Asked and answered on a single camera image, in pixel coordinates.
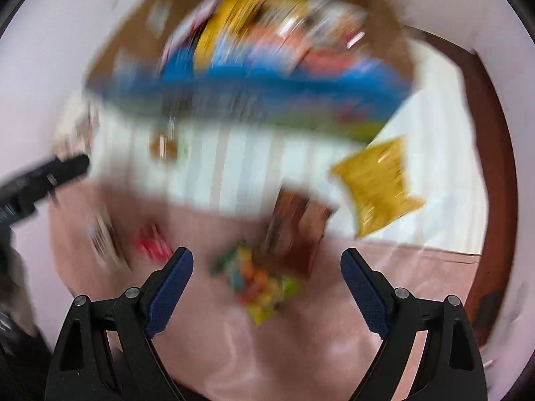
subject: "yellow snack bag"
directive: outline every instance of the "yellow snack bag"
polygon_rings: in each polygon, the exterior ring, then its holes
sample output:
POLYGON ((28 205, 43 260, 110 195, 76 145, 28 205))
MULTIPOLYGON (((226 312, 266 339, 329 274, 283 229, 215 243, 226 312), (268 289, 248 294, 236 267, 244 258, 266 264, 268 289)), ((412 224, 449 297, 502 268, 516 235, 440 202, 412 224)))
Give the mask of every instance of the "yellow snack bag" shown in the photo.
POLYGON ((257 14, 265 0, 223 0, 212 18, 204 28, 195 53, 193 69, 205 71, 210 65, 216 41, 222 32, 229 36, 238 36, 257 14))
POLYGON ((371 234, 424 205, 423 200, 406 193, 402 155, 403 140, 395 138, 369 146, 331 168, 331 173, 346 183, 359 208, 359 236, 371 234))

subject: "metal screw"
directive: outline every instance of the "metal screw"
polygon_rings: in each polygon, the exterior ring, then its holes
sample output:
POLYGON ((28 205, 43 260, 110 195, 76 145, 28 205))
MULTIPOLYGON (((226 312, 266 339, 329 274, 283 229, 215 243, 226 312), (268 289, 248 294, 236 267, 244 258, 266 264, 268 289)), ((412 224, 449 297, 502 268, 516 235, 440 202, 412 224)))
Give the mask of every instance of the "metal screw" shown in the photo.
POLYGON ((126 298, 136 298, 139 295, 139 288, 128 288, 125 292, 126 298))
POLYGON ((448 296, 448 302, 452 306, 458 306, 459 304, 461 304, 461 300, 459 300, 459 297, 457 296, 448 296))
POLYGON ((86 296, 78 296, 74 299, 74 304, 77 306, 83 306, 87 301, 86 296))
POLYGON ((396 288, 394 293, 399 298, 407 298, 409 296, 409 292, 405 288, 396 288))
POLYGON ((46 179, 48 179, 48 182, 50 182, 54 187, 58 185, 58 180, 54 177, 52 173, 49 173, 46 176, 46 179))

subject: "cardboard box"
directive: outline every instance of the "cardboard box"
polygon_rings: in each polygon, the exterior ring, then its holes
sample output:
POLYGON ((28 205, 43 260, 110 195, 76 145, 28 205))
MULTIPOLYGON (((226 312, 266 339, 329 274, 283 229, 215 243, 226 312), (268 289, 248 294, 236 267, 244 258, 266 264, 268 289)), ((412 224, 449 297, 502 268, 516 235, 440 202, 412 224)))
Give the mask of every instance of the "cardboard box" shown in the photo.
MULTIPOLYGON (((130 113, 150 116, 181 115, 179 109, 184 108, 184 102, 188 103, 188 101, 184 101, 184 88, 188 91, 186 97, 191 102, 191 83, 178 86, 164 85, 160 81, 155 82, 154 80, 148 82, 147 80, 138 80, 135 72, 138 67, 144 65, 154 66, 162 54, 169 35, 200 1, 144 0, 96 59, 90 71, 88 86, 130 113), (128 67, 133 68, 132 77, 125 81, 125 68, 128 67), (121 80, 117 79, 118 72, 121 73, 121 80)), ((344 125, 336 129, 329 125, 323 125, 322 128, 329 127, 327 132, 370 142, 410 94, 414 78, 414 63, 411 60, 401 26, 388 0, 344 1, 355 3, 368 11, 366 34, 373 57, 370 60, 372 64, 369 64, 368 68, 372 67, 373 71, 370 72, 370 76, 368 73, 364 73, 360 84, 352 92, 362 96, 361 102, 366 113, 359 120, 357 131, 354 128, 344 130, 344 125)), ((203 95, 205 95, 207 89, 205 86, 203 89, 203 95)), ((250 115, 250 113, 234 111, 223 117, 239 116, 239 119, 242 119, 244 114, 250 115)), ((221 112, 218 112, 217 116, 206 116, 204 112, 201 112, 200 115, 202 117, 222 117, 221 112)), ((280 124, 277 119, 274 120, 274 123, 280 124)), ((284 124, 311 129, 317 126, 316 122, 306 121, 301 117, 285 121, 284 124)))

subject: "brown box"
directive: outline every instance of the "brown box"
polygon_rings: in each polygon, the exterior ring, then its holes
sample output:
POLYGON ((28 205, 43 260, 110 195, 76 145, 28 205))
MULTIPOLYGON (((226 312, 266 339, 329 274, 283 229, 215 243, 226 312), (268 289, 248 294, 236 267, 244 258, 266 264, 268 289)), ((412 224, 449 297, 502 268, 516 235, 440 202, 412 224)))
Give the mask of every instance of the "brown box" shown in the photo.
MULTIPOLYGON (((168 36, 200 1, 144 0, 97 57, 89 73, 89 80, 111 76, 120 56, 134 56, 142 61, 158 60, 168 36), (150 28, 153 22, 151 18, 157 18, 158 11, 168 14, 162 21, 162 28, 150 28)), ((368 11, 367 37, 373 56, 395 68, 406 80, 412 81, 414 64, 389 1, 344 1, 360 5, 368 11)))

